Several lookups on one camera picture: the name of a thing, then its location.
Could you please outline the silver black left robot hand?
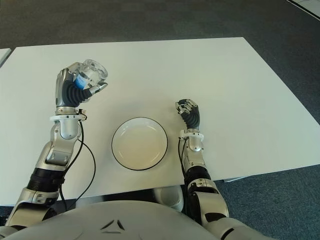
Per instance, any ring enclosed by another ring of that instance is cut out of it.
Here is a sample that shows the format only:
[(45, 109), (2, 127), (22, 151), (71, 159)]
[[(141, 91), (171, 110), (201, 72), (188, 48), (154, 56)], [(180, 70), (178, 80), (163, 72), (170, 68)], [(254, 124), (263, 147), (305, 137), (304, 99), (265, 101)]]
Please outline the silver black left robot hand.
[(62, 69), (56, 78), (57, 108), (76, 108), (107, 87), (108, 72), (99, 62), (87, 59)]

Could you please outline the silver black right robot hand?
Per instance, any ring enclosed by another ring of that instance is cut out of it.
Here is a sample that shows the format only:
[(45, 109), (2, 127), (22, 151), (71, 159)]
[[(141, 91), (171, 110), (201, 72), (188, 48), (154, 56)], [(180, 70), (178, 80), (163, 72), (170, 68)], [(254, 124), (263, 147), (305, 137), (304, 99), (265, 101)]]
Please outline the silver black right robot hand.
[(199, 106), (191, 99), (184, 98), (175, 103), (177, 113), (184, 121), (187, 129), (199, 130), (200, 112)]

